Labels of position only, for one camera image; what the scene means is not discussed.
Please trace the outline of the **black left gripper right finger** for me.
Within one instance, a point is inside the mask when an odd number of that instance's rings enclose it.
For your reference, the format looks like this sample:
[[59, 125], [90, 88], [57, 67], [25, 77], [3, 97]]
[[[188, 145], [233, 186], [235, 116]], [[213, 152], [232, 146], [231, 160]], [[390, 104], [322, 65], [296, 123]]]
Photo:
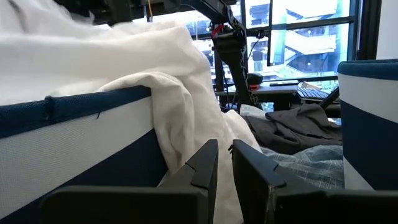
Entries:
[[231, 153], [244, 224], [398, 224], [398, 191], [318, 189], [242, 140]]

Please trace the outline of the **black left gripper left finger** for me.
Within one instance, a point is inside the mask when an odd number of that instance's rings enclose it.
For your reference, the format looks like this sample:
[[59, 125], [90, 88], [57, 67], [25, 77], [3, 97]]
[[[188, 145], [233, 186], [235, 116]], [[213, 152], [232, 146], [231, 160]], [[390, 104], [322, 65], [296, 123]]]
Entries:
[[69, 186], [46, 196], [43, 224], [212, 224], [218, 142], [208, 140], [158, 187]]

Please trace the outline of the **light blue plaid shirt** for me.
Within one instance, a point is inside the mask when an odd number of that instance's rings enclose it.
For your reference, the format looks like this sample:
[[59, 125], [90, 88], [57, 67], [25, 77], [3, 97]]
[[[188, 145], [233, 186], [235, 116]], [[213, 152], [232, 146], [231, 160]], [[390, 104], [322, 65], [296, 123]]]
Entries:
[[315, 146], [287, 155], [263, 147], [262, 153], [321, 189], [344, 189], [343, 147]]

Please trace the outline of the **dark grey garment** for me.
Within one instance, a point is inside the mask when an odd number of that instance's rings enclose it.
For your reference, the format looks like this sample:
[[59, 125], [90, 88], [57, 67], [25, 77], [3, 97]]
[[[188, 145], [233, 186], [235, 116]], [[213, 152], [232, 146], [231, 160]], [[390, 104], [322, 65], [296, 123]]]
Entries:
[[245, 113], [242, 117], [260, 146], [281, 154], [343, 143], [341, 126], [329, 121], [318, 104], [303, 104], [262, 116]]

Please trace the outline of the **white cloth garment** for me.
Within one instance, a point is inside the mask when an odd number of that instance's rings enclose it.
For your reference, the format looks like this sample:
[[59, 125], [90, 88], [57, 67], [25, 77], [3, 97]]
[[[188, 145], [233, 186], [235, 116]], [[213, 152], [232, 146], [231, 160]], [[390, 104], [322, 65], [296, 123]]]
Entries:
[[0, 106], [134, 86], [151, 91], [167, 165], [159, 184], [216, 139], [213, 224], [243, 224], [229, 147], [235, 139], [258, 143], [237, 112], [221, 111], [209, 62], [184, 25], [125, 22], [102, 29], [74, 21], [53, 0], [0, 0]]

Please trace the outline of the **navy white striped fabric bin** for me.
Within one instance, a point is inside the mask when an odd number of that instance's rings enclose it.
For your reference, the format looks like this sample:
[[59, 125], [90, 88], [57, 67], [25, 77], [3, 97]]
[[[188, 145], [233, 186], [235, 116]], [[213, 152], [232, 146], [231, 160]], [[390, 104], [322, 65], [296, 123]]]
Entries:
[[398, 59], [341, 62], [346, 189], [398, 190]]
[[0, 106], [0, 224], [40, 224], [60, 187], [155, 187], [166, 171], [147, 87]]

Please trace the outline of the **white folded garment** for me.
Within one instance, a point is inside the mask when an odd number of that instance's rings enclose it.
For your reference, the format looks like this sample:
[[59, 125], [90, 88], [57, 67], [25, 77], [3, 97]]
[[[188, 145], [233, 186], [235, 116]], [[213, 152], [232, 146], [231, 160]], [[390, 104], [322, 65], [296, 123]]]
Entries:
[[266, 119], [266, 112], [251, 105], [241, 105], [239, 114], [241, 116], [252, 116], [259, 119]]

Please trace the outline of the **black keyboard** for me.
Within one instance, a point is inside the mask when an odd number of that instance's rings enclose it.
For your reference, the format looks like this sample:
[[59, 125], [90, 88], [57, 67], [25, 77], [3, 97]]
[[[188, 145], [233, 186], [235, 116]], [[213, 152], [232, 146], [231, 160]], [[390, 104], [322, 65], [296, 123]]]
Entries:
[[308, 100], [324, 100], [329, 95], [328, 93], [321, 90], [301, 87], [297, 89], [297, 93], [299, 97]]

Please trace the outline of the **grey side desk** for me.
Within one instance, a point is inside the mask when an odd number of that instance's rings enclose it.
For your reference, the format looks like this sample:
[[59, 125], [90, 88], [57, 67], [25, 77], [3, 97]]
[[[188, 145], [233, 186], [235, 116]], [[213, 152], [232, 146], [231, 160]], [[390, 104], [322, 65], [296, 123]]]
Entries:
[[[268, 83], [262, 83], [257, 90], [252, 91], [252, 94], [256, 97], [257, 104], [273, 103], [274, 111], [281, 111], [291, 108], [297, 90], [298, 85], [270, 86]], [[219, 97], [222, 104], [240, 104], [235, 86], [229, 87], [228, 91], [216, 91], [215, 95]]]

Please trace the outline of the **red black device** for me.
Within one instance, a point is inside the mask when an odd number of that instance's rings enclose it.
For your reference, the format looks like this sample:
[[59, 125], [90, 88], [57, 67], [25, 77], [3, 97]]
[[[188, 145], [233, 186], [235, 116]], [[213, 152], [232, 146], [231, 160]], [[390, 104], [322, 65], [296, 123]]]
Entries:
[[259, 73], [248, 73], [247, 74], [247, 84], [249, 89], [252, 91], [258, 90], [261, 83], [263, 82], [263, 76]]

